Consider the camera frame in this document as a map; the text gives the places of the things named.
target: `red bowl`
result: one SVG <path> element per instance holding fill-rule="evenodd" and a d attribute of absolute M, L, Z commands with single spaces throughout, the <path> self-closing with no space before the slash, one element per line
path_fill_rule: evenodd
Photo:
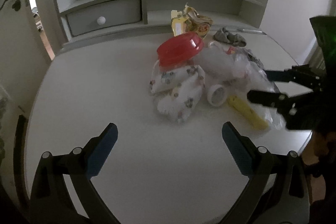
<path fill-rule="evenodd" d="M 203 47 L 203 40 L 195 32 L 170 38 L 157 48 L 160 66 L 170 67 L 183 63 L 198 54 Z"/>

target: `yellow food wrapper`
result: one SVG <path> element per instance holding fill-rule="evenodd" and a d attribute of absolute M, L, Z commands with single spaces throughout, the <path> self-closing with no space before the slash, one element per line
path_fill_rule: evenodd
<path fill-rule="evenodd" d="M 205 38 L 213 23 L 210 17 L 200 15 L 188 5 L 185 5 L 183 12 L 173 10 L 171 18 L 174 36 L 192 31 L 197 33 L 199 37 Z"/>

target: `gray drawer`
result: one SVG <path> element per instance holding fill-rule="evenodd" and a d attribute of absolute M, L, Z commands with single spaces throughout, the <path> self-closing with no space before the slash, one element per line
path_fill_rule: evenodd
<path fill-rule="evenodd" d="M 97 23 L 99 17 L 105 18 L 104 24 Z M 110 26 L 139 22 L 141 1 L 112 0 L 69 13 L 67 18 L 73 36 Z"/>

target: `white round knob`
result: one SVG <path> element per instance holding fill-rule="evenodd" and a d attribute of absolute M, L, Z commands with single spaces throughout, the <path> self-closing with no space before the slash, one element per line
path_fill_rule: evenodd
<path fill-rule="evenodd" d="M 105 17 L 98 17 L 97 18 L 97 23 L 99 25 L 103 25 L 103 24 L 105 24 L 105 22 L 106 22 L 106 18 Z"/>

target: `desk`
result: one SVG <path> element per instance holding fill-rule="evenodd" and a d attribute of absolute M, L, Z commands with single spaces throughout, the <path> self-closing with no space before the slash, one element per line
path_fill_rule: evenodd
<path fill-rule="evenodd" d="M 296 65 L 269 37 L 242 34 L 266 69 Z M 212 223 L 241 194 L 241 175 L 221 137 L 231 121 L 237 130 L 272 153 L 300 151 L 310 131 L 251 128 L 228 106 L 201 100 L 186 123 L 157 114 L 148 91 L 157 47 L 171 34 L 144 35 L 98 43 L 57 56 L 38 92 L 26 140 L 26 183 L 30 194 L 44 151 L 69 153 L 98 136 L 109 122 L 119 138 L 100 174 L 96 190 L 121 223 Z M 289 95 L 308 89 L 290 83 Z M 83 213 L 69 180 L 70 195 Z"/>

